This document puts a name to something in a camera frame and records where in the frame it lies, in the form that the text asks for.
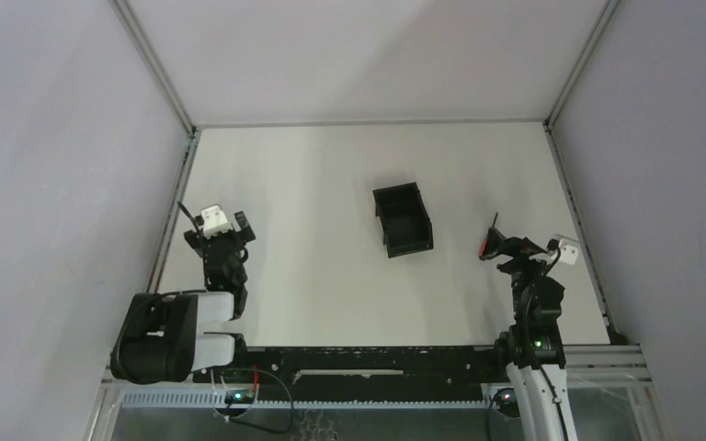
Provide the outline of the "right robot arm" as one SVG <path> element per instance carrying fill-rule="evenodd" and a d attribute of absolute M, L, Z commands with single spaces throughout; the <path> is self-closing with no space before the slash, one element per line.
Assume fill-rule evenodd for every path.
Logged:
<path fill-rule="evenodd" d="M 509 384 L 491 392 L 488 413 L 518 420 L 526 440 L 578 438 L 558 325 L 565 287 L 551 277 L 557 264 L 573 264 L 576 252 L 563 237 L 540 246 L 527 237 L 507 237 L 495 225 L 479 249 L 481 261 L 507 258 L 496 269 L 510 276 L 514 312 L 514 323 L 495 340 Z"/>

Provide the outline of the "black plastic bin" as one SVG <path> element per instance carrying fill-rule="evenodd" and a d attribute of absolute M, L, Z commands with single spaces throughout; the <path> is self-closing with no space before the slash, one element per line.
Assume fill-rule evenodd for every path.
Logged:
<path fill-rule="evenodd" d="M 432 250 L 432 222 L 417 182 L 372 191 L 375 217 L 389 258 Z"/>

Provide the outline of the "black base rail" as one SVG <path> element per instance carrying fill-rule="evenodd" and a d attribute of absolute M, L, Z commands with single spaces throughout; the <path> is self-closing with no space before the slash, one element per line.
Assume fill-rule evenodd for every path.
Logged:
<path fill-rule="evenodd" d="M 233 363 L 192 374 L 196 384 L 220 380 L 223 368 L 256 366 L 274 372 L 295 401 L 480 401 L 484 385 L 507 376 L 491 346 L 262 346 L 240 349 Z M 224 382 L 252 385 L 249 373 L 223 373 Z M 260 395 L 284 401 L 285 392 L 262 377 Z"/>

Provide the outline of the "red handled screwdriver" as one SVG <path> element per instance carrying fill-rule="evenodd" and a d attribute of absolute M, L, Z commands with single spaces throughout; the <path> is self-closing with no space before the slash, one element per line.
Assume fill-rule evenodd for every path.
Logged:
<path fill-rule="evenodd" d="M 497 220 L 498 212 L 495 213 L 494 219 L 488 227 L 483 242 L 480 246 L 478 258 L 481 261 L 490 260 L 497 256 L 497 249 L 501 242 L 501 239 L 499 238 L 500 232 L 496 228 Z"/>

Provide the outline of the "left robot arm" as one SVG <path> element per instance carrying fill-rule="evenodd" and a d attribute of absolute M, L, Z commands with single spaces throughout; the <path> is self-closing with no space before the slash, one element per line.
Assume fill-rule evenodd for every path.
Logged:
<path fill-rule="evenodd" d="M 248 243 L 256 238 L 242 211 L 231 218 L 218 205 L 203 209 L 184 233 L 201 259 L 203 288 L 133 296 L 110 354 L 116 379 L 132 384 L 182 382 L 192 373 L 231 364 L 237 334 L 205 331 L 245 312 Z"/>

